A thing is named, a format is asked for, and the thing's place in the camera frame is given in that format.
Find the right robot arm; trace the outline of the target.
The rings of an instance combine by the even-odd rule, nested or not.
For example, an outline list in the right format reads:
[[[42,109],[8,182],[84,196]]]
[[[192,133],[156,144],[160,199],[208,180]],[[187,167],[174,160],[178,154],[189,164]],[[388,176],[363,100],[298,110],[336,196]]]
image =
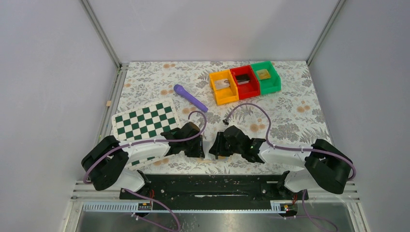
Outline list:
[[[217,133],[209,154],[228,157],[239,154],[251,163],[283,163],[300,167],[299,171],[286,171],[278,181],[279,188],[298,193],[321,188],[333,194],[342,194],[353,162],[333,145],[317,139],[312,146],[270,145],[266,139],[249,138],[236,126]]]

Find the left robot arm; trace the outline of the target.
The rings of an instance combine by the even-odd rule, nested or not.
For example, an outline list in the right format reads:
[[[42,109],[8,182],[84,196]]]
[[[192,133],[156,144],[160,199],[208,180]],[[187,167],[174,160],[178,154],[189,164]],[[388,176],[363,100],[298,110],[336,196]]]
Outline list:
[[[81,161],[86,171],[84,183],[97,191],[111,186],[132,191],[141,189],[146,180],[138,171],[126,168],[133,162],[165,158],[184,152],[189,157],[204,157],[202,129],[192,122],[158,136],[135,141],[119,141],[110,135],[103,138]]]

